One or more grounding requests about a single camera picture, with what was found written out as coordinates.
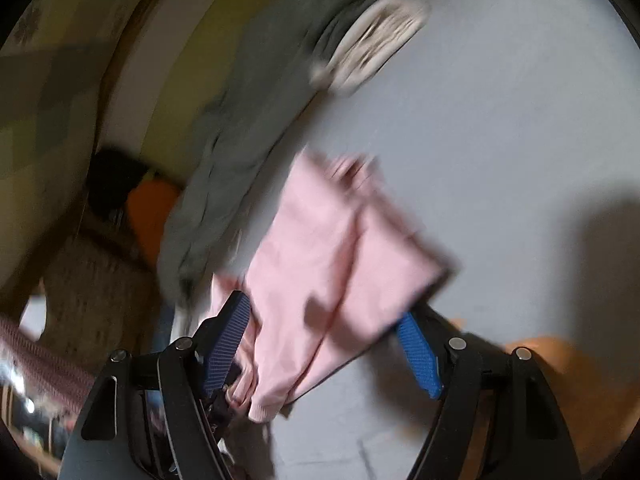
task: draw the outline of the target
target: yellow-green fabric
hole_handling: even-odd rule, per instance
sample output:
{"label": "yellow-green fabric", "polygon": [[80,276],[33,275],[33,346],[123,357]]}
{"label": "yellow-green fabric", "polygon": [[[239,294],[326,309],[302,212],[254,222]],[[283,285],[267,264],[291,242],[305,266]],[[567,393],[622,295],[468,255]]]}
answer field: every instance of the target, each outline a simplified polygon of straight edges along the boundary
{"label": "yellow-green fabric", "polygon": [[244,26],[269,1],[213,1],[164,83],[143,141],[143,160],[181,180],[191,174],[191,123],[223,90]]}
{"label": "yellow-green fabric", "polygon": [[0,48],[0,285],[84,181],[98,85],[139,0],[32,0]]}

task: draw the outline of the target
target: metal screw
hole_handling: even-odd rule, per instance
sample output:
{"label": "metal screw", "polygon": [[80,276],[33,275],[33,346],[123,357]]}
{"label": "metal screw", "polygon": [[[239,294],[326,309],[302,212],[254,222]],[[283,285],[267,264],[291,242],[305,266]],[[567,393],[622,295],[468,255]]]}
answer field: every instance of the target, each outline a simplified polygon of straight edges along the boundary
{"label": "metal screw", "polygon": [[193,339],[186,336],[181,337],[180,339],[176,340],[174,344],[178,350],[187,350],[191,348],[191,345],[193,344]]}
{"label": "metal screw", "polygon": [[127,351],[123,350],[122,348],[118,348],[117,350],[114,350],[113,352],[111,352],[111,360],[114,363],[119,363],[120,361],[123,361],[126,356],[127,356]]}
{"label": "metal screw", "polygon": [[466,341],[461,337],[452,337],[449,339],[449,346],[454,350],[464,350],[466,348]]}
{"label": "metal screw", "polygon": [[529,359],[531,359],[531,350],[529,350],[528,348],[524,348],[524,346],[521,346],[516,350],[516,355],[521,361],[528,361]]}

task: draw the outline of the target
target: pink sweatshirt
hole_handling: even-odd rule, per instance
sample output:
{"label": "pink sweatshirt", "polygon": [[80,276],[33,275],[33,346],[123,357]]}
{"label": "pink sweatshirt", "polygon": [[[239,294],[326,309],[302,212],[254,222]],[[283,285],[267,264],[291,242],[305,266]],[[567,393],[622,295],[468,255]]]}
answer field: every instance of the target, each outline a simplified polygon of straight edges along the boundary
{"label": "pink sweatshirt", "polygon": [[[440,273],[371,164],[299,154],[242,287],[252,318],[228,400],[240,411],[250,405],[255,422],[273,419],[367,349]],[[214,276],[207,317],[238,286]]]}

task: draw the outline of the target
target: blue textured pad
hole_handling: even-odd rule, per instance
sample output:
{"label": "blue textured pad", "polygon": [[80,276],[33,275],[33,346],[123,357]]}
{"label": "blue textured pad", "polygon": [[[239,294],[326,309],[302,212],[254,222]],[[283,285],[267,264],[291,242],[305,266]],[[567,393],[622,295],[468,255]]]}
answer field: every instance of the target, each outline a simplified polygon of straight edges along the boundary
{"label": "blue textured pad", "polygon": [[429,393],[431,399],[439,398],[442,393],[442,382],[438,373],[438,359],[414,317],[408,312],[404,314],[396,332],[418,384]]}
{"label": "blue textured pad", "polygon": [[249,323],[250,312],[249,298],[242,294],[228,323],[222,329],[220,337],[207,356],[206,376],[202,385],[207,396],[225,384],[226,375],[240,345],[242,334]]}

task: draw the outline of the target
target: gray-green garment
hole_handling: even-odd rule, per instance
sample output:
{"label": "gray-green garment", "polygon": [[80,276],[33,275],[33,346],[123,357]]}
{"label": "gray-green garment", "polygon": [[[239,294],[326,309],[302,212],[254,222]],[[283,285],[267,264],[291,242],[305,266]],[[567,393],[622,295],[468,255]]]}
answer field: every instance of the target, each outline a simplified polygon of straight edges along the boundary
{"label": "gray-green garment", "polygon": [[165,298],[190,306],[209,250],[284,130],[316,90],[313,60],[327,62],[376,0],[275,0],[246,26],[228,88],[194,125],[206,146],[165,226],[158,278]]}

